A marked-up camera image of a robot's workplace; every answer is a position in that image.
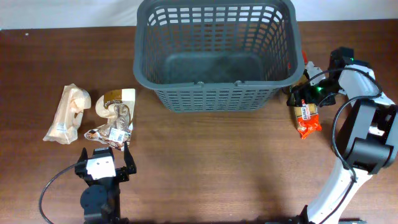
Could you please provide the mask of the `brown white snack bag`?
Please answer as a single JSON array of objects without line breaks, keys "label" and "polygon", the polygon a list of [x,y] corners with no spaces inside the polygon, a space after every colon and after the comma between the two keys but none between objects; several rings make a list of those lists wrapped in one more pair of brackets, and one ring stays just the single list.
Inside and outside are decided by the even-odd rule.
[{"label": "brown white snack bag", "polygon": [[87,131],[84,137],[124,151],[124,144],[129,145],[131,140],[135,102],[134,88],[106,92],[96,102],[95,110],[99,117],[107,119],[107,123]]}]

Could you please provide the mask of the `beige bread bag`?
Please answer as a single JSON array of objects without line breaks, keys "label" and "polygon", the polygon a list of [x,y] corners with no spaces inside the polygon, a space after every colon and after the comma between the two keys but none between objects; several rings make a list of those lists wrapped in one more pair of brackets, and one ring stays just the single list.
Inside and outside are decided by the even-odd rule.
[{"label": "beige bread bag", "polygon": [[78,139],[84,110],[91,108],[89,93],[74,83],[65,85],[62,96],[43,141],[55,141],[60,144],[71,144]]}]

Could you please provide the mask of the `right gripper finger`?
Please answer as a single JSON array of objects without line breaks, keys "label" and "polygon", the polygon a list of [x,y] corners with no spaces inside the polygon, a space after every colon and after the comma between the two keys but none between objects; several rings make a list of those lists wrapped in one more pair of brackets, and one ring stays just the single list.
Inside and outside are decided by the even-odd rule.
[{"label": "right gripper finger", "polygon": [[335,100],[336,93],[331,93],[327,96],[323,96],[317,103],[318,107],[323,107],[323,106],[332,106],[336,104]]},{"label": "right gripper finger", "polygon": [[303,93],[301,87],[293,87],[290,89],[286,105],[293,107],[302,107]]}]

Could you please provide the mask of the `orange biscuit packet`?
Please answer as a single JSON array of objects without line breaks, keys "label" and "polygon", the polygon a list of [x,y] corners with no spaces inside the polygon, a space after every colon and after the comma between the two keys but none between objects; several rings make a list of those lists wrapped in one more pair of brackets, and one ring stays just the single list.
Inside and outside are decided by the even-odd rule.
[{"label": "orange biscuit packet", "polygon": [[[309,62],[307,58],[307,54],[305,51],[302,51],[304,65]],[[306,85],[306,82],[309,80],[307,70],[304,68],[303,75],[298,82],[296,82],[293,87],[301,87],[303,88]],[[315,104],[306,104],[304,100],[302,100],[302,107],[293,107],[293,112],[296,120],[296,129],[300,133],[301,139],[307,138],[310,134],[315,131],[321,131],[322,127],[319,122],[318,109]]]}]

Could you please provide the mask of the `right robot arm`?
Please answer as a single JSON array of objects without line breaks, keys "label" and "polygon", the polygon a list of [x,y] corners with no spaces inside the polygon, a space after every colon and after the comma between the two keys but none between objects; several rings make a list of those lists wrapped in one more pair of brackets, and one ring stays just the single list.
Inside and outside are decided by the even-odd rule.
[{"label": "right robot arm", "polygon": [[333,170],[318,196],[289,223],[342,223],[341,215],[359,188],[397,159],[397,105],[386,96],[370,64],[340,47],[323,71],[304,60],[302,79],[290,87],[287,106],[305,139],[321,131],[318,109],[345,95],[331,125]]}]

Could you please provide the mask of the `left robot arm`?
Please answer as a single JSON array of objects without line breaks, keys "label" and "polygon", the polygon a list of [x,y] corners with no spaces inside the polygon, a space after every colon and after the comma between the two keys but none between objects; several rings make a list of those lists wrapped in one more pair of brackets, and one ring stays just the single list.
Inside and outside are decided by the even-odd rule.
[{"label": "left robot arm", "polygon": [[80,197],[85,223],[129,223],[121,216],[121,182],[129,181],[129,176],[137,172],[128,143],[123,142],[125,166],[116,168],[111,147],[97,148],[88,157],[83,148],[75,167],[75,174],[83,179],[88,187]]}]

